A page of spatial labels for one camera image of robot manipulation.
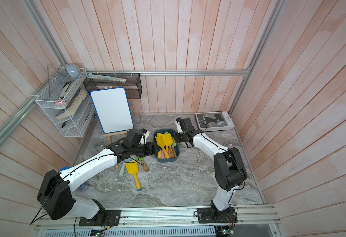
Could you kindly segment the teal plastic storage box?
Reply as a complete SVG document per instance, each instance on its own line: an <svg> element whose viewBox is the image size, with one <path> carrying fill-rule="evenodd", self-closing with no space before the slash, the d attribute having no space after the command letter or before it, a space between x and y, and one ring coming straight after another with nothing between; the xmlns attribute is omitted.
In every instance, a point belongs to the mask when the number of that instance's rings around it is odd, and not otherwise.
<svg viewBox="0 0 346 237"><path fill-rule="evenodd" d="M173 129L160 129L155 131L153 138L157 144L156 159L160 163L175 162L180 154L178 144L175 142Z"/></svg>

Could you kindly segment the green trowel with wooden handle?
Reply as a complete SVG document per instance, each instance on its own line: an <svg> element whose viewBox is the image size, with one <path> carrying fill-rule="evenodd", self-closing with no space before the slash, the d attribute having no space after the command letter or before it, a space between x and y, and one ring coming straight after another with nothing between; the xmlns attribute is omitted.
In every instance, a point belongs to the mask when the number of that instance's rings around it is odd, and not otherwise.
<svg viewBox="0 0 346 237"><path fill-rule="evenodd" d="M139 157L135 157L135 159L142 165L143 170L145 172L148 172L148 167L147 167L147 165L145 163L145 159L144 158L139 158Z"/></svg>

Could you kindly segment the yellow plastic scoop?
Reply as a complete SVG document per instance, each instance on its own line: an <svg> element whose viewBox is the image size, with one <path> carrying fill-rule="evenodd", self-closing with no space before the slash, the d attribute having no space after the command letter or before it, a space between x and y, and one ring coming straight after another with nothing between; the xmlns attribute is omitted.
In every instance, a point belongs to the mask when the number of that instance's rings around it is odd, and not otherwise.
<svg viewBox="0 0 346 237"><path fill-rule="evenodd" d="M169 156L168 151L165 148L166 146L165 146L164 140L162 138L163 135L164 134L158 133L157 136L155 137L157 145L161 148L159 158L160 159L169 159L170 156Z"/></svg>
<svg viewBox="0 0 346 237"><path fill-rule="evenodd" d="M171 134L166 132L166 133L162 136L162 139L163 139L163 142L164 142L164 145L165 145L165 150L166 150L166 151L168 152L168 154L169 154L169 158L172 158L172 157L171 157L170 147L172 147L173 138L172 138Z"/></svg>
<svg viewBox="0 0 346 237"><path fill-rule="evenodd" d="M137 163L136 162L130 162L130 163L125 163L125 165L126 165L127 172L134 177L135 186L136 186L137 191L141 191L142 188L141 188L139 179L137 177L137 172L138 172Z"/></svg>

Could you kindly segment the light green shovel wooden handle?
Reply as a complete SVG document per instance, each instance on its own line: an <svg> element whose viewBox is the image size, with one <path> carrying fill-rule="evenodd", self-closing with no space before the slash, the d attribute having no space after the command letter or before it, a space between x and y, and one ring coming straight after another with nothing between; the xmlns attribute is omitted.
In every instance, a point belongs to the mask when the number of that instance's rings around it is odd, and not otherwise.
<svg viewBox="0 0 346 237"><path fill-rule="evenodd" d="M176 158L177 157L177 154L176 154L176 151L174 148L170 147L170 151L171 151L171 157L172 158Z"/></svg>

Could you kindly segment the grey blue trowel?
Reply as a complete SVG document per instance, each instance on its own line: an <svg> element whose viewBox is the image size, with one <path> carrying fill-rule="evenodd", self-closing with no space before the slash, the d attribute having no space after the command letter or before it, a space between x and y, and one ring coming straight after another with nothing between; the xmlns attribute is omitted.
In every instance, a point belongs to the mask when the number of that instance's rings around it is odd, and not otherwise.
<svg viewBox="0 0 346 237"><path fill-rule="evenodd" d="M120 168L120 171L119 171L119 175L118 175L119 178L122 178L122 177L123 177L124 171L125 171L125 167L126 167L125 164L126 164L126 163L129 163L129 162L131 162L131 158L125 159L125 160L122 162L122 165L121 165L121 168Z"/></svg>

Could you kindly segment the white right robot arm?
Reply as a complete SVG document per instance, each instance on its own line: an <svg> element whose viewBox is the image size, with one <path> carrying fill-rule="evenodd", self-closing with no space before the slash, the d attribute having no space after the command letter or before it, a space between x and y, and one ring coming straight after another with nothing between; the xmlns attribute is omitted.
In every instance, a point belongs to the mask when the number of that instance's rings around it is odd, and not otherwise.
<svg viewBox="0 0 346 237"><path fill-rule="evenodd" d="M245 188L248 178L240 151L233 147L227 148L212 140L207 134L194 129L189 118L177 118L174 140L176 143L184 142L188 148L195 147L202 150L214 161L215 178L218 189L211 202L214 214L223 214L230 210L230 201L237 190Z"/></svg>

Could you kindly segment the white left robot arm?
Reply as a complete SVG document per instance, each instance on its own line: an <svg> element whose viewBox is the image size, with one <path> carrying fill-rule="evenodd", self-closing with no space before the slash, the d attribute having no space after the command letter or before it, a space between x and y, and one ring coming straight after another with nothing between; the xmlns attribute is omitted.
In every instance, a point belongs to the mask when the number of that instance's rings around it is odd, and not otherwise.
<svg viewBox="0 0 346 237"><path fill-rule="evenodd" d="M106 210L99 201L75 198L73 192L98 173L126 159L133 161L157 154L161 149L156 142L148 142L147 135L147 130L133 128L126 137L111 143L94 157L61 172L47 172L37 195L42 209L52 220L70 215L95 225L104 224Z"/></svg>

